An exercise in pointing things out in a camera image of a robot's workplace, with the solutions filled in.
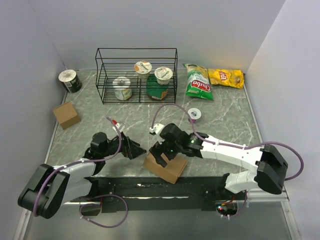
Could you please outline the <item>brown cardboard box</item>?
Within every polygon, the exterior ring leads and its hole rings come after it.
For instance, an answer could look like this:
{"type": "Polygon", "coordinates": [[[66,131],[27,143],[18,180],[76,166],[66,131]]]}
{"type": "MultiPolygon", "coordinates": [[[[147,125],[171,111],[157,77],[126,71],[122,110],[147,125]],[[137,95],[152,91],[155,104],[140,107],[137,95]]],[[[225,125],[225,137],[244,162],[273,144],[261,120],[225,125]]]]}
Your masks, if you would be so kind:
{"type": "Polygon", "coordinates": [[[147,155],[142,166],[166,182],[175,184],[187,166],[187,160],[180,155],[177,155],[172,160],[169,160],[164,153],[161,154],[161,157],[167,163],[165,167],[157,164],[156,159],[151,153],[147,155]]]}

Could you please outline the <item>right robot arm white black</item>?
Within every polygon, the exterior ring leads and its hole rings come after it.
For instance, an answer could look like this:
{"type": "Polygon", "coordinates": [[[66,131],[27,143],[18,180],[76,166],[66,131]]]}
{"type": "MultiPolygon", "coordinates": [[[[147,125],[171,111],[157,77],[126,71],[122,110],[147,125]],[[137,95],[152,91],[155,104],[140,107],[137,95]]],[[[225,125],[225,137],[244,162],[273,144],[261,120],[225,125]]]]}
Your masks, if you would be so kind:
{"type": "Polygon", "coordinates": [[[240,173],[226,173],[218,187],[223,199],[230,199],[244,190],[260,188],[279,195],[283,191],[288,163],[273,145],[247,149],[245,145],[232,144],[205,133],[186,133],[174,123],[156,124],[149,133],[156,136],[150,153],[158,165],[167,166],[177,154],[200,159],[223,161],[244,168],[240,173]]]}

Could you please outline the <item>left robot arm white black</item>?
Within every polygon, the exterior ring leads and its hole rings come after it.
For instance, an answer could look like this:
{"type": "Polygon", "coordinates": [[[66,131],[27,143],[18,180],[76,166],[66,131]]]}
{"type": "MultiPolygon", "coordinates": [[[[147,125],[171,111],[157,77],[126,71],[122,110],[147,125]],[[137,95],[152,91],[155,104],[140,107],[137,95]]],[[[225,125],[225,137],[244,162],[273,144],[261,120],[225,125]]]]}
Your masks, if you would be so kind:
{"type": "Polygon", "coordinates": [[[97,132],[79,161],[64,166],[41,164],[19,195],[17,204],[49,219],[66,202],[79,197],[94,201],[99,195],[99,188],[93,177],[105,166],[106,158],[115,153],[132,160],[146,150],[124,133],[108,139],[104,132],[97,132]]]}

